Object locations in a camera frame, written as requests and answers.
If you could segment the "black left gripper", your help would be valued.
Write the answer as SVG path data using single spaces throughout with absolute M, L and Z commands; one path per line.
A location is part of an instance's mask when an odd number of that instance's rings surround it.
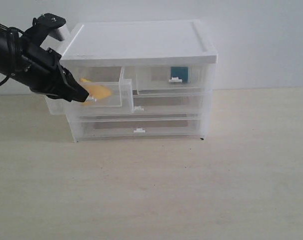
M 89 97 L 73 77 L 72 73 L 60 64 L 61 55 L 41 44 L 50 32 L 6 33 L 9 67 L 6 77 L 29 87 L 37 94 L 52 99 L 83 103 Z

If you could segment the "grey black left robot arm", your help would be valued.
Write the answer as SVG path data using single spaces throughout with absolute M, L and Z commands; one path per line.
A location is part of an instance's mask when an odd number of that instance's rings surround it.
M 22 31 L 0 24 L 0 87 L 13 79 L 35 94 L 68 102 L 85 102 L 89 93 L 60 63 L 61 55 L 52 48 L 42 48 L 51 28 L 34 23 Z

